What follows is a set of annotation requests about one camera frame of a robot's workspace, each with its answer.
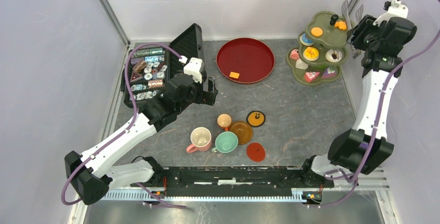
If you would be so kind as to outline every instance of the red tray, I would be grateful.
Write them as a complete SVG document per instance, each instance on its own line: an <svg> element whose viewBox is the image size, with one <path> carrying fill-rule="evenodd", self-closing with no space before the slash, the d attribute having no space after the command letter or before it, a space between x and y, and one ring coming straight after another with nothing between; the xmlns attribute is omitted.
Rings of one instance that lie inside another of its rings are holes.
<svg viewBox="0 0 440 224"><path fill-rule="evenodd" d="M261 41L238 38L223 45L217 54L217 66L229 80L240 84L252 84L266 78L275 66L272 51ZM229 77L239 73L238 79Z"/></svg>

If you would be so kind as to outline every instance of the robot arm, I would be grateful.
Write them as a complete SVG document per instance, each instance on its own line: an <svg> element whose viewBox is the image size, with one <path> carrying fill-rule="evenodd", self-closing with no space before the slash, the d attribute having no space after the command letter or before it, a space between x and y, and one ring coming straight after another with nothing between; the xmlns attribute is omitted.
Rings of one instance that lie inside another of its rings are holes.
<svg viewBox="0 0 440 224"><path fill-rule="evenodd" d="M186 63L186 58L183 57L181 62ZM203 60L191 58L184 67L184 73L176 74L168 81L163 94L158 93L139 109L136 122L130 130L128 126L132 119L96 146L81 154L71 151L65 156L67 177L86 159L91 158L71 181L84 204L95 203L109 190L153 180L153 174L160 173L161 167L152 158L120 166L113 164L135 145L175 121L190 104L214 105L218 91L214 78L208 79L208 91L204 91L203 83L206 79ZM121 132L125 134L96 156L93 155Z"/></svg>
<svg viewBox="0 0 440 224"><path fill-rule="evenodd" d="M400 1L385 2L387 12L379 18L366 15L360 23L347 33L348 43L356 49L364 50L362 59L363 93L359 114L353 127L338 136L331 144L327 154L315 156L306 161L317 179L324 179L331 173L334 177L344 177L344 174L354 172L361 164L367 146L377 128L372 150L361 169L361 173L369 174L393 152L394 145L387 142L386 118L391 94L398 78L400 68L388 83L381 109L381 120L374 127L377 107L384 82L390 72L402 63L397 57L403 45L412 40L417 27L406 19L408 8Z"/></svg>

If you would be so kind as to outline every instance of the white wall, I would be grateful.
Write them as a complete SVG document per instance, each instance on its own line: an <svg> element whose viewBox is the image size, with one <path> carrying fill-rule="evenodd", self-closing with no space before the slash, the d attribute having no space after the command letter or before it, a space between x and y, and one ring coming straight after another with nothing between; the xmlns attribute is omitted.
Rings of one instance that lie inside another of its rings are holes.
<svg viewBox="0 0 440 224"><path fill-rule="evenodd" d="M384 12L385 1L389 0L361 0L364 13L378 17ZM418 27L418 32L400 53L402 59L423 49L440 28L440 3L436 0L404 0L404 3L409 9L408 19ZM362 96L361 59L350 60L343 67L357 109ZM438 222L439 70L440 42L437 42L404 66L391 97L387 132L395 147L384 169L403 223Z"/></svg>
<svg viewBox="0 0 440 224"><path fill-rule="evenodd" d="M320 10L344 0L109 0L131 40L174 39L196 22L204 39L297 37Z"/></svg>
<svg viewBox="0 0 440 224"><path fill-rule="evenodd" d="M64 156L99 141L124 46L98 0L0 8L0 223L65 224Z"/></svg>

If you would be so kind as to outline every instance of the mint green cup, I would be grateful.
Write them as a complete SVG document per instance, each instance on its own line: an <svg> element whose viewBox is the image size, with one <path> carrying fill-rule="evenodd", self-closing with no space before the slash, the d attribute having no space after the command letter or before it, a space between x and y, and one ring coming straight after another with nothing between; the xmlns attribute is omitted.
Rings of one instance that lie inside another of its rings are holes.
<svg viewBox="0 0 440 224"><path fill-rule="evenodd" d="M213 152L228 153L233 151L238 146L238 138L232 132L221 133L215 139L215 148L212 148Z"/></svg>

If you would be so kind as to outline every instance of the red saucer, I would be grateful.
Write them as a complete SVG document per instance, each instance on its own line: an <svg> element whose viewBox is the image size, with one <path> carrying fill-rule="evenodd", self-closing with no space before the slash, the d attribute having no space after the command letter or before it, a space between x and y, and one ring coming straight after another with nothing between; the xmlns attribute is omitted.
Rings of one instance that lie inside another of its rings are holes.
<svg viewBox="0 0 440 224"><path fill-rule="evenodd" d="M217 66L229 80L252 84L266 78L275 66L275 57L264 43L251 38L238 38L223 45L217 54ZM239 73L238 79L230 78Z"/></svg>
<svg viewBox="0 0 440 224"><path fill-rule="evenodd" d="M247 156L255 162L261 162L264 160L264 157L266 157L266 152L264 151L264 148L259 143L251 143L246 148Z"/></svg>

